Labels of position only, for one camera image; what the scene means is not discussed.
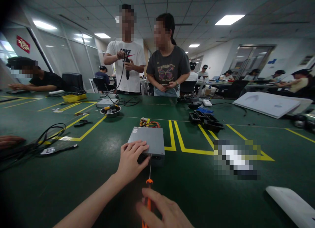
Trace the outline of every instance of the yellow tray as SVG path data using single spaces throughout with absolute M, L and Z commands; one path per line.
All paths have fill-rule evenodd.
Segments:
M 81 99 L 85 99 L 86 98 L 86 94 L 82 94 L 82 95 L 69 94 L 69 95 L 66 95 L 66 96 L 62 96 L 62 98 L 66 102 L 76 102 L 76 101 L 79 101 Z

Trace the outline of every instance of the hand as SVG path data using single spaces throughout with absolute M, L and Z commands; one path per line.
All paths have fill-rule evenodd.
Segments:
M 136 65 L 134 65 L 133 60 L 129 59 L 129 61 L 130 62 L 125 62 L 125 69 L 126 69 L 126 71 L 132 71 L 132 70 L 135 69 L 135 66 L 136 66 Z
M 128 184 L 148 165 L 149 156 L 140 165 L 137 162 L 140 154 L 148 148 L 147 142 L 141 140 L 126 143 L 120 148 L 120 162 L 115 173 L 120 181 Z
M 166 88 L 165 88 L 165 86 L 163 86 L 163 85 L 158 85 L 157 86 L 157 88 L 160 90 L 160 91 L 162 91 L 162 92 L 166 92 Z
M 170 85 L 167 85 L 166 88 L 168 89 L 172 89 L 175 88 L 177 86 L 177 83 L 175 81 L 171 81 L 169 82 Z
M 123 50 L 120 50 L 119 52 L 117 52 L 116 57 L 118 60 L 125 58 L 125 52 Z
M 10 148 L 22 141 L 25 141 L 25 139 L 18 136 L 10 136 L 10 135 L 0 136 L 0 150 Z
M 143 203 L 138 202 L 136 204 L 136 210 L 141 218 L 148 224 L 150 228 L 191 228 L 192 224 L 189 222 L 185 214 L 179 208 L 177 203 L 172 200 L 169 200 L 167 197 L 159 194 L 158 192 L 143 188 L 142 194 L 144 197 L 149 197 L 156 205 L 157 209 L 163 216 L 163 219 L 160 220 L 157 216 L 149 211 L 144 205 L 144 198 L 142 199 Z

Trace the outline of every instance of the white plastic part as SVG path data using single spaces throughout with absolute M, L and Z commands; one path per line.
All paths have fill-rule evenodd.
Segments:
M 299 228 L 315 227 L 315 210 L 293 190 L 268 186 L 266 191 Z
M 54 94 L 59 94 L 59 93 L 64 93 L 64 90 L 58 90 L 58 91 L 53 91 L 53 92 L 49 92 L 50 95 L 54 95 Z
M 212 106 L 212 103 L 208 100 L 208 99 L 204 99 L 202 100 L 202 103 L 207 106 L 207 107 L 211 107 Z

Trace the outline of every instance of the gray metal box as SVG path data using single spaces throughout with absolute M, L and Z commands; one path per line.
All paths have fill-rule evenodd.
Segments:
M 164 166 L 165 149 L 162 128 L 134 127 L 129 137 L 128 143 L 142 140 L 147 141 L 149 148 L 140 155 L 138 162 L 141 163 L 145 157 L 151 156 L 152 166 Z

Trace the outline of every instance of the metal bowl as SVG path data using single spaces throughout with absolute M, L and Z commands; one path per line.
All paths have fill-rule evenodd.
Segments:
M 116 117 L 119 115 L 119 112 L 121 110 L 121 106 L 118 106 L 118 111 L 114 112 L 114 113 L 105 113 L 105 110 L 102 109 L 100 110 L 100 113 L 103 114 L 103 115 L 106 115 L 107 117 L 106 118 L 113 118 L 113 117 Z

